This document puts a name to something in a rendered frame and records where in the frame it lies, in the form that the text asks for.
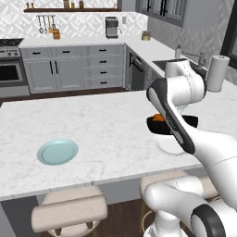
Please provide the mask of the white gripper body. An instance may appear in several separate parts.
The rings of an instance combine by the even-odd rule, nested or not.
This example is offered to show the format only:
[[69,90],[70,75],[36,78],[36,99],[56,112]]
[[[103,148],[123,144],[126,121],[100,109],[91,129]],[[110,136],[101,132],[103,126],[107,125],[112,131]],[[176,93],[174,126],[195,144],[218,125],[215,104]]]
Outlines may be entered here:
[[189,116],[189,113],[187,112],[187,107],[188,107],[188,105],[177,106],[177,110],[178,110],[179,114]]

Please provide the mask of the black bowl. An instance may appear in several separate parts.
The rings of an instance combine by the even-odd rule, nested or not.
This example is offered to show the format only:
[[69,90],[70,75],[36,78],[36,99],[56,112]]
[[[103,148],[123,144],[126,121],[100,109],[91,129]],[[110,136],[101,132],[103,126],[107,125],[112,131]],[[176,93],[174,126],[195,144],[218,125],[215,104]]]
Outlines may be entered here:
[[[191,126],[197,127],[198,125],[198,117],[191,115],[183,115],[182,118]],[[156,115],[149,117],[146,119],[146,124],[150,132],[154,134],[161,135],[171,135],[171,130],[168,127],[165,120],[161,118],[157,118]]]

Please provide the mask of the white plate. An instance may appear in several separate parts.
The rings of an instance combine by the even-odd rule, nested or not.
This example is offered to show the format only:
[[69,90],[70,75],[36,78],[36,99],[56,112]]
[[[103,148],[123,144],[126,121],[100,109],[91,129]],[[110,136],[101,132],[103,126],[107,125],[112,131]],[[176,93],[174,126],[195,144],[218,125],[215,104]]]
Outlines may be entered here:
[[182,156],[185,154],[173,135],[155,134],[153,141],[158,150],[169,156]]

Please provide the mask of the grey cupboard under sink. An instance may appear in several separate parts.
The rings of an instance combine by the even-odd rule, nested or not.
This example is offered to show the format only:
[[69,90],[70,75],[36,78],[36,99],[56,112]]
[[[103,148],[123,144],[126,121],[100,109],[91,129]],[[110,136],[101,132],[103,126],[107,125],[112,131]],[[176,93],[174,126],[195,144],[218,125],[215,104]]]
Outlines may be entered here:
[[151,67],[146,67],[144,76],[144,89],[148,89],[151,84],[159,78],[161,78],[161,75],[159,73],[157,73]]

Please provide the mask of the white paper towel roll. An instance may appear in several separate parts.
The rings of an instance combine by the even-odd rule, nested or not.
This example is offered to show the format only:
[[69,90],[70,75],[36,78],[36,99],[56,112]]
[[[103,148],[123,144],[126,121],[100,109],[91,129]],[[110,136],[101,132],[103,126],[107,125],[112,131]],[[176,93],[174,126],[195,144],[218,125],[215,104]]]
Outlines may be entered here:
[[206,74],[206,88],[209,92],[221,91],[229,62],[230,59],[227,56],[212,56]]

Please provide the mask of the dark sink basin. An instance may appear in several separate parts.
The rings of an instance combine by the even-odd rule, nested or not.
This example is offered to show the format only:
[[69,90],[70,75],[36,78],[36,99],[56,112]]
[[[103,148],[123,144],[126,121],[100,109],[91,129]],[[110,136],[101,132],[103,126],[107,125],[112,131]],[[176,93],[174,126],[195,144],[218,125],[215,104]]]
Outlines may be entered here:
[[[184,58],[175,58],[171,59],[170,62],[178,62],[178,61],[184,61]],[[165,70],[166,64],[168,63],[167,60],[157,60],[155,61],[155,64],[162,70]],[[194,70],[197,74],[199,74],[203,79],[206,77],[207,70],[206,69],[200,69],[198,68],[198,65],[190,61],[190,66],[192,70]]]

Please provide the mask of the silver tap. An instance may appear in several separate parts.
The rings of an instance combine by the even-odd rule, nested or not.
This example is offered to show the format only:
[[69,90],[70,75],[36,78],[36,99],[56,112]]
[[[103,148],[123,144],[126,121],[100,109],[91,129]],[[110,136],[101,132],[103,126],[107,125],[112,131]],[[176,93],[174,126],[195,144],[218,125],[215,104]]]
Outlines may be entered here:
[[196,69],[202,69],[203,66],[206,64],[206,53],[205,52],[201,52],[199,55],[193,54],[193,53],[187,53],[187,52],[184,52],[184,51],[182,51],[181,53],[183,55],[186,55],[186,56],[195,56],[195,57],[198,58],[198,63],[197,64],[193,63],[193,66]]

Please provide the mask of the dark dishwasher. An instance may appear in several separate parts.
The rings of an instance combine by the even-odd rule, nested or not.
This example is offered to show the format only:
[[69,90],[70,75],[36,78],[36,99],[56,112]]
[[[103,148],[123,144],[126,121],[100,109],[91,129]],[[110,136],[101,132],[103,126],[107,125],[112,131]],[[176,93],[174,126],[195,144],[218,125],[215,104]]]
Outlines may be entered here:
[[134,53],[130,53],[131,89],[142,91],[144,88],[145,64],[142,59]]

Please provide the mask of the beige cushioned stool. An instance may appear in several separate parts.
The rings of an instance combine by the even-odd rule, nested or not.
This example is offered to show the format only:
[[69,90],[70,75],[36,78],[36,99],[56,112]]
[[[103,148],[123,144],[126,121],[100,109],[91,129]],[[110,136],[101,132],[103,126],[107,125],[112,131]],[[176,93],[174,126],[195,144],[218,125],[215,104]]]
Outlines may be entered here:
[[182,222],[195,237],[225,237],[218,212],[207,198],[218,195],[208,177],[187,176],[184,171],[142,178],[140,193],[155,213],[143,237],[183,237]]
[[97,237],[96,228],[107,218],[107,203],[98,186],[48,193],[31,213],[34,232],[52,237]]

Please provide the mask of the dark framed window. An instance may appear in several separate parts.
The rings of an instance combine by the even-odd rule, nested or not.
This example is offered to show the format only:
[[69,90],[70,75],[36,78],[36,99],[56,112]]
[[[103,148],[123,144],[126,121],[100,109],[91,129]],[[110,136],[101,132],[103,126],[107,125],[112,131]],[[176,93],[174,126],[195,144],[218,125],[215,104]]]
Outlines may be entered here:
[[220,53],[230,59],[230,67],[237,69],[237,0],[234,0]]

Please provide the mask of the black coffee machine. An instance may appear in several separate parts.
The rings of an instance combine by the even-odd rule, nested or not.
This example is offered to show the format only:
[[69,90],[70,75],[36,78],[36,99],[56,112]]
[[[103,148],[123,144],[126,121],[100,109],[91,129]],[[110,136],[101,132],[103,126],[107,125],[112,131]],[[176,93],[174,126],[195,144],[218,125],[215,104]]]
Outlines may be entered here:
[[119,28],[119,20],[117,17],[106,17],[107,39],[117,39],[119,37],[118,28]]

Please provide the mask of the grey cupboard run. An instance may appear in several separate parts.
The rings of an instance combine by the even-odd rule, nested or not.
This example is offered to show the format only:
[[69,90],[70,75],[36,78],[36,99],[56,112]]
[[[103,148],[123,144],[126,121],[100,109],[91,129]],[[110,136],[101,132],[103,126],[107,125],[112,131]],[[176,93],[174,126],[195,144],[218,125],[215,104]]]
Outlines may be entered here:
[[20,51],[33,94],[122,86],[122,44],[25,47]]

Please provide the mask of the light blue plate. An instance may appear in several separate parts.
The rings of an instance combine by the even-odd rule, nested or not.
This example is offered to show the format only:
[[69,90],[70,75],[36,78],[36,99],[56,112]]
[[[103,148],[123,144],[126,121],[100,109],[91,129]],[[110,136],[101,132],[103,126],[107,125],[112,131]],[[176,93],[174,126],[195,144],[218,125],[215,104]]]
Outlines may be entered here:
[[70,139],[54,139],[44,143],[37,152],[38,160],[48,166],[68,163],[79,151],[79,147]]

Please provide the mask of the steel oven with hob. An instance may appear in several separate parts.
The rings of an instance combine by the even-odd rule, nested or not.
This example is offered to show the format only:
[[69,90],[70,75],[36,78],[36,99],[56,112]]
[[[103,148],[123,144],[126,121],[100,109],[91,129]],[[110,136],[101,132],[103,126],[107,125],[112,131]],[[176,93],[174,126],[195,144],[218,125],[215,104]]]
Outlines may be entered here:
[[30,94],[19,44],[22,38],[0,39],[0,98]]

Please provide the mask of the glass-front wall cupboard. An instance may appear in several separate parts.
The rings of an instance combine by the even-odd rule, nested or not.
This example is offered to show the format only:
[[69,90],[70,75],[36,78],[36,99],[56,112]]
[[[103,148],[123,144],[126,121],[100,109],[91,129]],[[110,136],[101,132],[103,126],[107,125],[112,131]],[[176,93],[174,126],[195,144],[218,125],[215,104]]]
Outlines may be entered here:
[[136,0],[135,11],[182,27],[189,0]]

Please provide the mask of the dark wooden wall shelf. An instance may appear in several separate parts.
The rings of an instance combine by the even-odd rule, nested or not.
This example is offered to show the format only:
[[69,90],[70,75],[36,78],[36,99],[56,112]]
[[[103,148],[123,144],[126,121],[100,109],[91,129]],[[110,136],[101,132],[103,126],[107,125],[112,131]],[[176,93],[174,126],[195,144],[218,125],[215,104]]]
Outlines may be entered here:
[[45,13],[45,12],[121,12],[119,8],[29,8],[24,13]]

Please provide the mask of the rail with hanging tools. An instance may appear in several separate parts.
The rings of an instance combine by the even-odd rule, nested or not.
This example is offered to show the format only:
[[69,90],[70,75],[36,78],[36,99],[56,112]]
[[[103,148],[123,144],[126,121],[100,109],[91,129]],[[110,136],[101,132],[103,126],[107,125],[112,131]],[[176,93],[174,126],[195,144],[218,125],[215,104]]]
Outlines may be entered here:
[[56,28],[55,15],[37,15],[39,23],[39,33],[52,33]]

